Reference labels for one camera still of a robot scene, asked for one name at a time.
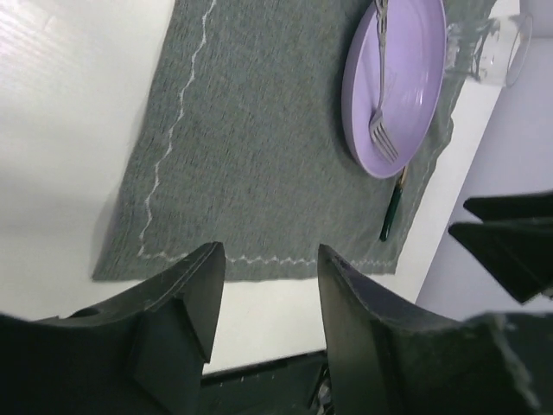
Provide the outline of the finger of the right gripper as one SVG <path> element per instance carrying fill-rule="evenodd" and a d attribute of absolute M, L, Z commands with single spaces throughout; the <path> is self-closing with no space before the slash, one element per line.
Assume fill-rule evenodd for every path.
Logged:
<path fill-rule="evenodd" d="M 552 191 L 525 195 L 471 197 L 463 207 L 480 220 L 516 220 L 552 217 Z"/>
<path fill-rule="evenodd" d="M 457 222 L 448 233 L 518 303 L 552 298 L 552 219 Z"/>

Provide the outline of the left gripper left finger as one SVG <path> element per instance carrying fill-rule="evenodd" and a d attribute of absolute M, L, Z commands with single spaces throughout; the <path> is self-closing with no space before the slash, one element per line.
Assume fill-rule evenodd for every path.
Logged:
<path fill-rule="evenodd" d="M 2 413 L 195 413 L 225 274 L 211 242 L 69 317 L 2 315 Z"/>

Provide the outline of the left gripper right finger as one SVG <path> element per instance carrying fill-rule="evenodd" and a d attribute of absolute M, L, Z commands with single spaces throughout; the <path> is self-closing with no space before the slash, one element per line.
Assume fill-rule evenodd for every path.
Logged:
<path fill-rule="evenodd" d="M 326 245 L 317 276 L 336 413 L 551 413 L 551 314 L 456 321 L 405 300 Z"/>

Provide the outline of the yellow green knife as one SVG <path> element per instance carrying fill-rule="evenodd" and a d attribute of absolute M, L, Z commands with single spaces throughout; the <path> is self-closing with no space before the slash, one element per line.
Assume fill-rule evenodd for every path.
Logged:
<path fill-rule="evenodd" d="M 402 197 L 402 194 L 403 194 L 403 191 L 404 191 L 404 183 L 405 183 L 405 180 L 406 180 L 406 177 L 407 177 L 407 171 L 408 171 L 408 167 L 405 166 L 402 169 L 401 174 L 398 177 L 398 179 L 395 183 L 394 189 L 392 191 L 390 203 L 389 203 L 388 208 L 385 212 L 385 218 L 384 218 L 383 225 L 381 227 L 381 231 L 380 231 L 380 234 L 379 234 L 379 240 L 381 242 L 386 242 L 389 238 L 390 231 L 391 231 L 391 226 L 392 226 L 393 221 L 395 219 L 395 216 L 396 216 L 396 213 L 397 213 L 397 208 L 399 206 L 399 202 L 401 200 L 401 197 Z"/>

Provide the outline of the grey cloth placemat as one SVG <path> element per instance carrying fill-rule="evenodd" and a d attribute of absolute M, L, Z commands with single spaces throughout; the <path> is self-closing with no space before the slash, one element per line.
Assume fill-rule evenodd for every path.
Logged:
<path fill-rule="evenodd" d="M 232 281 L 312 278 L 326 244 L 365 274 L 392 274 L 454 130 L 462 81 L 448 77 L 394 185 L 346 145 L 340 85 L 365 1 L 178 1 L 95 281 L 155 276 L 218 241 Z"/>

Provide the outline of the purple plastic plate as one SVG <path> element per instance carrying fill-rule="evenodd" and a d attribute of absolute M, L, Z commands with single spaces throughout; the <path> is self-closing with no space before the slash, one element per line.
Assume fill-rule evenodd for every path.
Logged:
<path fill-rule="evenodd" d="M 396 175 L 421 146 L 440 96 L 445 52 L 446 14 L 441 1 L 389 3 L 382 110 L 398 157 L 388 163 L 369 133 L 378 103 L 379 56 L 376 8 L 367 7 L 346 58 L 341 116 L 349 150 L 370 176 Z"/>

